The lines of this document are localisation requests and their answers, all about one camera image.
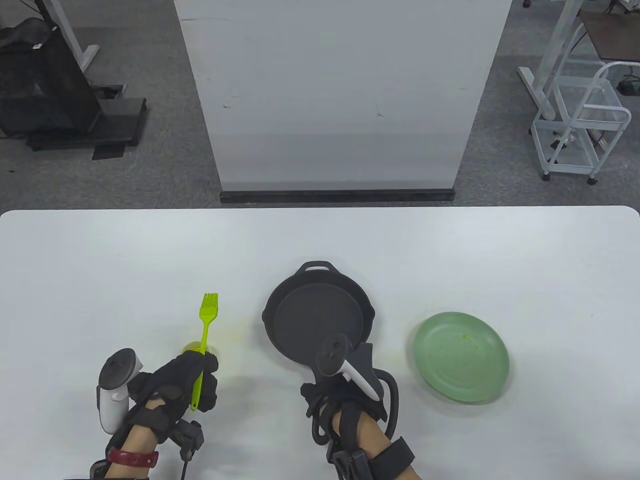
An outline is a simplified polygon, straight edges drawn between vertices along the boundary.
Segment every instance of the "white cart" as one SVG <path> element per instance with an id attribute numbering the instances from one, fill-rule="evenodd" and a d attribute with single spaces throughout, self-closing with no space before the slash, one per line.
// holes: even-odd
<path id="1" fill-rule="evenodd" d="M 596 174 L 631 121 L 631 112 L 621 105 L 607 74 L 611 67 L 640 67 L 640 63 L 569 60 L 571 51 L 585 31 L 580 24 L 565 47 L 558 69 L 544 93 L 543 107 L 531 125 L 530 133 L 538 151 L 544 181 L 551 179 L 551 172 L 581 173 L 589 175 L 589 185 L 595 185 Z M 593 77 L 566 76 L 563 68 L 567 63 L 596 65 L 599 69 Z M 543 118 L 547 102 L 555 104 L 560 113 L 559 120 Z M 614 132 L 602 155 L 598 155 L 598 142 L 589 136 L 590 131 L 600 131 L 602 135 Z"/>

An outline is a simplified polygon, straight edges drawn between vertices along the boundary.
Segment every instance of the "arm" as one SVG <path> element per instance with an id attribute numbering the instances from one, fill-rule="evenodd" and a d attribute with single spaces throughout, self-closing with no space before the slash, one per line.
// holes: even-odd
<path id="1" fill-rule="evenodd" d="M 153 410 L 164 405 L 164 400 L 149 400 L 145 407 Z M 129 432 L 127 440 L 122 445 L 121 450 L 131 453 L 153 453 L 158 445 L 158 439 L 150 428 L 134 425 Z M 112 463 L 105 475 L 105 478 L 135 478 L 145 479 L 149 476 L 148 468 L 127 467 Z"/>
<path id="2" fill-rule="evenodd" d="M 339 435 L 340 430 L 340 412 L 336 413 L 332 420 L 333 430 Z M 360 415 L 358 423 L 358 433 L 356 434 L 358 446 L 365 451 L 367 457 L 371 460 L 382 453 L 386 448 L 391 446 L 384 432 L 380 429 L 378 423 L 368 416 L 366 413 Z M 397 480 L 421 480 L 415 471 L 409 467 L 400 474 Z"/>

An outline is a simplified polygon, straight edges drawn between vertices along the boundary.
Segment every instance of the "skillet helper handle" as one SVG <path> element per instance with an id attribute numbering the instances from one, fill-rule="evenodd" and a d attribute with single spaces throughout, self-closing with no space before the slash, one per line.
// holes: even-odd
<path id="1" fill-rule="evenodd" d="M 338 269 L 331 264 L 331 262 L 327 262 L 326 260 L 311 260 L 310 262 L 304 262 L 302 264 L 302 267 L 300 267 L 298 269 L 298 271 L 295 273 L 295 275 L 299 275 L 300 273 L 304 273 L 304 272 L 306 272 L 307 270 L 309 270 L 310 268 L 313 268 L 313 267 L 324 267 L 328 271 L 331 271 L 331 272 L 334 272 L 334 273 L 340 273 L 338 271 Z"/>
<path id="2" fill-rule="evenodd" d="M 389 372 L 379 369 L 373 369 L 374 373 L 379 380 L 385 382 L 389 387 L 390 401 L 389 401 L 389 420 L 387 422 L 387 428 L 385 430 L 385 436 L 391 440 L 396 432 L 396 425 L 398 423 L 398 403 L 400 395 L 398 393 L 398 384 L 396 379 Z"/>

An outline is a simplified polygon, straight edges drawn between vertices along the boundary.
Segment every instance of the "gray carpet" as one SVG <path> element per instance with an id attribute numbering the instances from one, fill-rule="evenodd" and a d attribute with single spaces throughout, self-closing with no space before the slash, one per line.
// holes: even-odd
<path id="1" fill-rule="evenodd" d="M 590 1 L 586 7 L 603 10 L 606 3 Z M 91 150 L 34 153 L 21 142 L 0 140 L 0 213 L 220 206 L 220 183 L 173 1 L 63 0 L 63 6 L 80 43 L 100 44 L 88 78 L 127 83 L 126 96 L 147 97 L 151 111 L 145 135 L 123 158 L 101 161 L 91 160 Z M 540 180 L 527 134 L 536 108 L 516 68 L 537 65 L 562 6 L 534 0 L 524 9 L 515 0 L 456 179 L 453 205 L 625 204 L 640 210 L 638 97 L 623 101 L 635 118 L 596 186 L 589 187 L 582 176 Z M 18 0 L 0 0 L 8 24 L 27 12 Z M 590 45 L 577 51 L 593 54 Z"/>

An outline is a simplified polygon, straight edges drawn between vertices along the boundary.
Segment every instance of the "black glove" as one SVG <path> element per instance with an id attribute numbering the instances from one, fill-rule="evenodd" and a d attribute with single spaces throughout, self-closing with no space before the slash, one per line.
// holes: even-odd
<path id="1" fill-rule="evenodd" d="M 150 428 L 158 442 L 163 443 L 189 408 L 193 385 L 202 373 L 198 410 L 206 412 L 216 405 L 218 380 L 213 376 L 216 370 L 215 355 L 189 350 L 154 373 L 139 373 L 127 384 L 129 396 L 137 404 L 127 415 L 127 423 Z M 144 408 L 147 401 L 155 398 L 164 400 L 164 405 L 154 410 Z"/>
<path id="2" fill-rule="evenodd" d="M 332 421 L 335 414 L 341 410 L 343 414 L 340 417 L 340 436 L 343 437 L 343 443 L 346 438 L 353 437 L 355 440 L 355 432 L 351 430 L 353 430 L 353 423 L 357 427 L 360 412 L 365 412 L 376 422 L 387 421 L 387 411 L 382 400 L 372 400 L 355 383 L 347 381 L 341 374 L 323 378 L 315 384 L 305 383 L 300 387 L 300 394 L 309 405 L 307 417 L 312 417 L 314 420 L 312 435 L 319 445 L 326 445 L 330 438 L 334 442 L 339 441 L 339 437 L 333 430 Z M 345 435 L 342 432 L 343 425 L 349 430 L 344 432 Z M 320 434 L 318 426 L 322 427 L 326 435 Z"/>

